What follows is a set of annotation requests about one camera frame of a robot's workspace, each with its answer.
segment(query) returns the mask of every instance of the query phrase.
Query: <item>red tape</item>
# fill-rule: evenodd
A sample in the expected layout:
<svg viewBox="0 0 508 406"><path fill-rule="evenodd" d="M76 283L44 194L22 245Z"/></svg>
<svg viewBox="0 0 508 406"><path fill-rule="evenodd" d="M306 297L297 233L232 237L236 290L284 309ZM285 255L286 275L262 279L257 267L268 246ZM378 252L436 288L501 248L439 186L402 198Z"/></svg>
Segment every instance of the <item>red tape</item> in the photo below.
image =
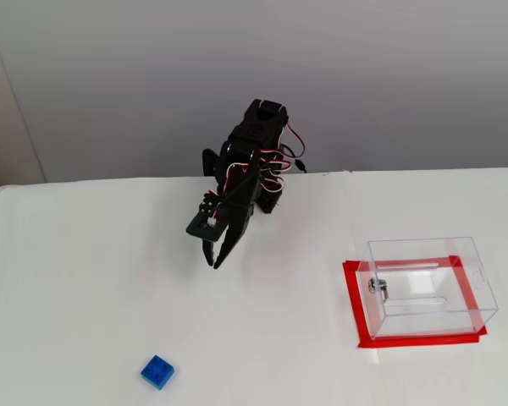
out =
<svg viewBox="0 0 508 406"><path fill-rule="evenodd" d="M450 256L448 258L433 258L425 260L432 263L437 262L439 266L451 266L456 274L457 282L461 288L463 298L467 304L467 308L472 310L471 320L474 327L483 324L482 317L478 310L478 305L474 299L474 293L468 282L467 275L461 263L461 258L458 256ZM363 312L362 296L357 286L357 268L360 261L347 261L343 263L345 269L346 285L348 286L348 293L350 295L350 302L354 318L356 319L357 333L359 334L358 348L392 348L392 347L416 347L423 345L448 345L448 344L466 344L466 343L479 343L480 337L487 334L485 326L481 327L476 333L466 334L447 334L438 336L410 336L410 337L380 337L376 340L371 339ZM409 264L417 264L417 261L384 261L386 266L402 266Z"/></svg>

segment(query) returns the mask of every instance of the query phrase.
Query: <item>blue lego brick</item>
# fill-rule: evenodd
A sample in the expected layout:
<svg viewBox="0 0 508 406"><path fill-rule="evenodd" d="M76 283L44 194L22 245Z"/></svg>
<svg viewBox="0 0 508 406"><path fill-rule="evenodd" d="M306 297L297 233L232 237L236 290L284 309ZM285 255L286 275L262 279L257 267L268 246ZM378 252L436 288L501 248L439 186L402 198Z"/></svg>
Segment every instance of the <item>blue lego brick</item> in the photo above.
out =
<svg viewBox="0 0 508 406"><path fill-rule="evenodd" d="M173 366L155 355L141 371L141 376L158 389L162 389L174 372Z"/></svg>

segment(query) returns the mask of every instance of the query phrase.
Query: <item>white wall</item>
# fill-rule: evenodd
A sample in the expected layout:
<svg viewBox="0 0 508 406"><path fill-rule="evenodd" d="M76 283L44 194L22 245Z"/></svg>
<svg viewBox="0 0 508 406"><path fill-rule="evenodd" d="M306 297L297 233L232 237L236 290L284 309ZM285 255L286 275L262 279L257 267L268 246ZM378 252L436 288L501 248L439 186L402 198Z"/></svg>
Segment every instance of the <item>white wall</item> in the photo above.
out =
<svg viewBox="0 0 508 406"><path fill-rule="evenodd" d="M253 98L314 171L508 166L508 0L0 0L52 181L201 174Z"/></svg>
<svg viewBox="0 0 508 406"><path fill-rule="evenodd" d="M0 185L45 182L0 60Z"/></svg>

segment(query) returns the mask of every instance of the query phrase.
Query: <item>transparent acrylic box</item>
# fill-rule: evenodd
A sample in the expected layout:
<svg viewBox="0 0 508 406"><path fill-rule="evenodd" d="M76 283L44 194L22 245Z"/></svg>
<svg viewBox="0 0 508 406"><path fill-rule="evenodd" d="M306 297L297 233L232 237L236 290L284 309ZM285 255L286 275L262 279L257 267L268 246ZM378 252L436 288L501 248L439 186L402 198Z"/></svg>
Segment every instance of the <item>transparent acrylic box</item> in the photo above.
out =
<svg viewBox="0 0 508 406"><path fill-rule="evenodd" d="M372 339L478 333L498 310L468 237L370 241L356 276Z"/></svg>

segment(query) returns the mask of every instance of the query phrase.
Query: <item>white table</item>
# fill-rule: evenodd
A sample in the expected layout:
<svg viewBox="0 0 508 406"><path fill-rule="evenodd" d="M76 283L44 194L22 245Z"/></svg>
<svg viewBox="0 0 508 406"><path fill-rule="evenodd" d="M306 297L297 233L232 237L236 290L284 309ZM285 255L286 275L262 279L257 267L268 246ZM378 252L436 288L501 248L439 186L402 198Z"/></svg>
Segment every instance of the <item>white table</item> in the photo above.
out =
<svg viewBox="0 0 508 406"><path fill-rule="evenodd" d="M291 175L218 270L185 233L208 178L0 194L0 405L508 404L508 169ZM480 344L360 350L340 263L472 235ZM159 392L139 372L158 354Z"/></svg>
<svg viewBox="0 0 508 406"><path fill-rule="evenodd" d="M508 405L508 169L348 180L358 251L375 239L472 236L500 309L480 344L379 350L387 404Z"/></svg>
<svg viewBox="0 0 508 406"><path fill-rule="evenodd" d="M341 262L346 173L290 175L218 269L186 234L210 178L0 194L0 405L380 405ZM175 367L159 392L141 369Z"/></svg>

